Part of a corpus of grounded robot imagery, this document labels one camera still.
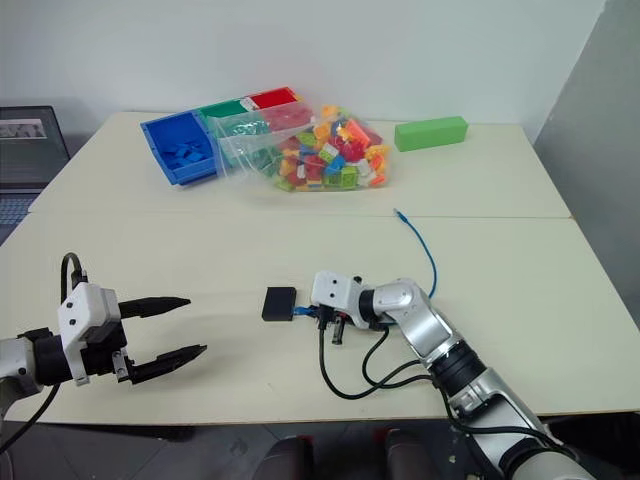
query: floor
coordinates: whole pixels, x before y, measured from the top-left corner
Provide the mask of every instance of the floor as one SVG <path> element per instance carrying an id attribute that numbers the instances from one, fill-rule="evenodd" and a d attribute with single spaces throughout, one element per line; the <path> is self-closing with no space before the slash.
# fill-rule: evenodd
<path id="1" fill-rule="evenodd" d="M 19 423 L 5 422 L 7 438 Z M 104 431 L 87 427 L 34 426 L 11 449 L 13 478 L 87 480 L 251 479 L 267 450 L 278 440 L 311 437 L 319 479 L 378 480 L 384 433 L 399 427 L 416 433 L 443 479 L 465 479 L 478 469 L 465 440 L 444 420 L 367 421 L 165 427 L 157 431 Z M 598 480 L 622 479 L 617 470 L 591 459 Z M 0 478 L 11 480 L 6 455 Z"/>

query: blue plastic bin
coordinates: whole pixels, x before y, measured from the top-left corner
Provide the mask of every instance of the blue plastic bin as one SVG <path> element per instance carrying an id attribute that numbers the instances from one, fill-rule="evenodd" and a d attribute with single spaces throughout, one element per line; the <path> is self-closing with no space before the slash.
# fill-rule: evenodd
<path id="1" fill-rule="evenodd" d="M 177 113 L 140 126 L 172 185 L 217 174 L 218 144 L 196 113 Z"/>

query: clear plastic bag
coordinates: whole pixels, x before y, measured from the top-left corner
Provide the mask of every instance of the clear plastic bag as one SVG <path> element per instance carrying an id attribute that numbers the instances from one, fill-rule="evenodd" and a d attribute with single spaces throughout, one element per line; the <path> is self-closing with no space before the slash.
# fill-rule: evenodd
<path id="1" fill-rule="evenodd" d="M 336 106 L 316 121 L 294 102 L 219 119 L 213 131 L 227 165 L 257 171 L 285 191 L 377 187 L 387 181 L 389 147 L 365 122 Z"/>

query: table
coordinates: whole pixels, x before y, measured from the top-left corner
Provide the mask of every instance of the table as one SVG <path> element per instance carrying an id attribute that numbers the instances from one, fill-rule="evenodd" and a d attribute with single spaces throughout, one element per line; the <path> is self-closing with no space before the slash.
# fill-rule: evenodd
<path id="1" fill-rule="evenodd" d="M 400 154 L 380 190 L 290 195 L 266 182 L 170 186 L 140 122 L 165 114 L 111 116 L 31 206 L 33 212 L 279 212 L 391 216 L 568 218 L 570 212 L 516 125 L 471 125 L 460 144 Z M 371 122 L 393 140 L 393 122 Z"/>
<path id="2" fill-rule="evenodd" d="M 635 410 L 640 338 L 571 219 L 417 218 L 435 255 L 435 306 L 537 414 Z M 57 331 L 59 263 L 80 255 L 89 278 L 120 300 L 179 295 L 193 304 L 125 320 L 138 362 L 193 343 L 209 349 L 171 375 L 136 386 L 111 375 L 72 383 L 43 421 L 206 424 L 442 417 L 439 394 L 413 384 L 359 401 L 326 388 L 313 320 L 260 319 L 266 287 L 293 285 L 305 304 L 313 274 L 333 269 L 378 284 L 398 275 L 425 288 L 431 270 L 411 232 L 388 217 L 211 212 L 33 213 L 0 248 L 0 334 Z M 327 342 L 328 370 L 364 387 L 360 361 L 378 333 Z M 380 376 L 411 359 L 395 331 L 376 354 Z M 20 402 L 24 420 L 42 396 Z"/>

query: laptop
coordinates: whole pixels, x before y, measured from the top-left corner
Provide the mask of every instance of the laptop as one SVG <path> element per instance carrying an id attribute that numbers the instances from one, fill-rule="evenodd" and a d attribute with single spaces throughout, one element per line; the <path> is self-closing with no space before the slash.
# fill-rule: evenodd
<path id="1" fill-rule="evenodd" d="M 0 107 L 0 244 L 68 161 L 51 106 Z"/>

